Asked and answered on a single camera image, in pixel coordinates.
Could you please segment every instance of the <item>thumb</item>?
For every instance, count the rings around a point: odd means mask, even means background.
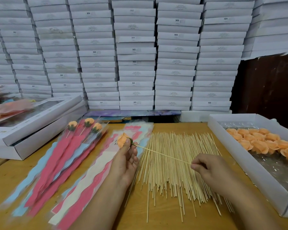
[[[202,177],[206,177],[207,175],[209,175],[209,170],[204,168],[202,165],[191,164],[191,169],[198,172]]]
[[[127,138],[126,141],[125,141],[125,143],[124,143],[124,145],[123,145],[123,147],[120,149],[119,152],[120,152],[121,154],[125,155],[125,154],[128,152],[130,146],[131,146],[130,139]]]

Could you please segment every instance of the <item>forearm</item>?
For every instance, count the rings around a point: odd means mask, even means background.
[[[273,219],[261,200],[247,187],[243,191],[236,192],[231,202],[239,213],[247,230],[279,230],[279,226]]]
[[[70,229],[111,229],[126,190],[124,185],[109,174]]]

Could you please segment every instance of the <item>pile of bamboo sticks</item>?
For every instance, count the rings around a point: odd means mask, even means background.
[[[196,216],[194,202],[199,205],[212,199],[221,215],[218,204],[222,205],[219,194],[212,191],[203,181],[200,174],[190,168],[192,160],[200,153],[221,155],[215,145],[212,135],[176,135],[175,133],[152,133],[147,149],[145,149],[137,168],[134,180],[129,190],[131,193],[135,183],[148,185],[147,194],[147,222],[149,212],[149,195],[151,192],[156,206],[156,193],[168,198],[178,197],[181,221],[183,222],[184,199],[183,192],[192,202]],[[234,212],[232,205],[226,199],[225,203],[230,212]]]

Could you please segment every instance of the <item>left hand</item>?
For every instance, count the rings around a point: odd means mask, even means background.
[[[137,170],[139,159],[136,146],[131,145],[130,139],[127,139],[124,146],[117,152],[113,158],[109,176],[127,189],[133,181],[135,171]]]

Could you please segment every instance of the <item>hand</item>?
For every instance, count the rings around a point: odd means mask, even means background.
[[[211,189],[230,201],[246,190],[242,181],[220,156],[199,154],[192,161],[191,169],[197,171]]]
[[[136,146],[131,145],[130,139],[127,139],[124,146],[117,152],[113,158],[109,175],[115,178],[120,185],[127,189],[137,170],[139,159]]]

